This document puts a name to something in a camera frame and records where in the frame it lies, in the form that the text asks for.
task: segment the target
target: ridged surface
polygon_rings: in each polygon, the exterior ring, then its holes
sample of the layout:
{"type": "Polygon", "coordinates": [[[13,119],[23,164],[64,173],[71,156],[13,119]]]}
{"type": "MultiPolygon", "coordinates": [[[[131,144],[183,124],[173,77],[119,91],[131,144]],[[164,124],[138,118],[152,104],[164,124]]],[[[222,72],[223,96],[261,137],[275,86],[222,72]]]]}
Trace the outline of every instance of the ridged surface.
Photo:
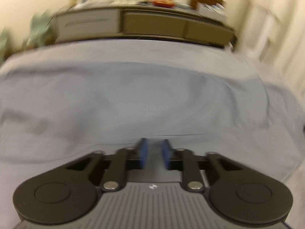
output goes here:
{"type": "MultiPolygon", "coordinates": [[[[201,194],[179,183],[128,183],[104,194],[86,216],[59,226],[24,221],[14,229],[242,229],[213,212],[201,194]]],[[[264,229],[286,229],[279,223],[264,229]]]]}

